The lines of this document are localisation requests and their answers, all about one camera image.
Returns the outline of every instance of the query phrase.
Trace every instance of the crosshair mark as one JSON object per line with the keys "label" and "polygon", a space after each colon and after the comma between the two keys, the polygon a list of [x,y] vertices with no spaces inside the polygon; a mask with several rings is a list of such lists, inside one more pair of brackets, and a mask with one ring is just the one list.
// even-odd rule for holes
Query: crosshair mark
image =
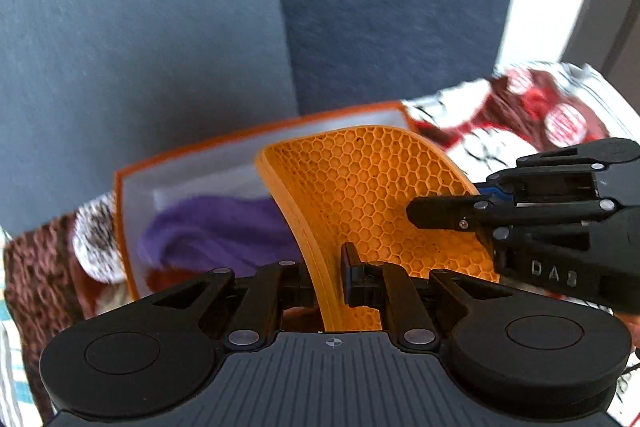
{"label": "crosshair mark", "polygon": [[342,341],[338,337],[331,337],[324,343],[333,349],[335,349],[336,347],[340,347],[342,345]]}

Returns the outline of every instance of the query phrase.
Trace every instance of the purple cloth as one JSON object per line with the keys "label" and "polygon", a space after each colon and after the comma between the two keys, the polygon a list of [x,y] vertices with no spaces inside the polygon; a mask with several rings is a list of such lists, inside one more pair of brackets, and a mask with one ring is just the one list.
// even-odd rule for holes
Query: purple cloth
{"label": "purple cloth", "polygon": [[264,264],[302,259],[272,198],[221,196],[198,196],[157,214],[140,238],[138,254],[156,269],[204,272],[224,266],[236,277],[253,275]]}

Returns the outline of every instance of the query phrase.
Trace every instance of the plaid fabric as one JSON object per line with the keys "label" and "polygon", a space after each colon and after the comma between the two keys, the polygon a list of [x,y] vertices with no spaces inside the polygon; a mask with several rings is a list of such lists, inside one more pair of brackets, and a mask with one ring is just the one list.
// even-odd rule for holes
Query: plaid fabric
{"label": "plaid fabric", "polygon": [[[7,241],[0,229],[0,247]],[[42,425],[22,365],[20,336],[4,301],[4,267],[0,267],[0,419],[6,427]]]}

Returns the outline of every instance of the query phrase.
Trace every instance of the blue component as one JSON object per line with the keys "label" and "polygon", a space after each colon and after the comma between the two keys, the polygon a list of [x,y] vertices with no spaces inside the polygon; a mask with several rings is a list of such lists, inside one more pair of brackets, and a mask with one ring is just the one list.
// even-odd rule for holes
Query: blue component
{"label": "blue component", "polygon": [[33,403],[29,384],[26,382],[14,381],[15,397],[18,402]]}
{"label": "blue component", "polygon": [[476,188],[480,194],[486,194],[487,196],[494,196],[500,201],[504,201],[505,203],[513,203],[513,196],[510,194],[505,194],[500,190],[500,188],[487,186],[486,184],[476,184]]}
{"label": "blue component", "polygon": [[4,301],[0,301],[0,321],[10,321],[11,315],[9,315],[9,310],[6,307]]}

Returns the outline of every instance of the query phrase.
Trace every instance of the honeycomb pattern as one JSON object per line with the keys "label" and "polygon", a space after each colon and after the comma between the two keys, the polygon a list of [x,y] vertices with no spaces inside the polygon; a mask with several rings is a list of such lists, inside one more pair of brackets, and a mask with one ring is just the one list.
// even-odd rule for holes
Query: honeycomb pattern
{"label": "honeycomb pattern", "polygon": [[419,230],[405,208],[416,196],[477,194],[436,146],[398,128],[360,126],[271,145],[256,166],[302,250],[328,331],[379,330],[380,314],[350,309],[342,296],[340,245],[363,261],[410,275],[449,268],[497,282],[475,235]]}

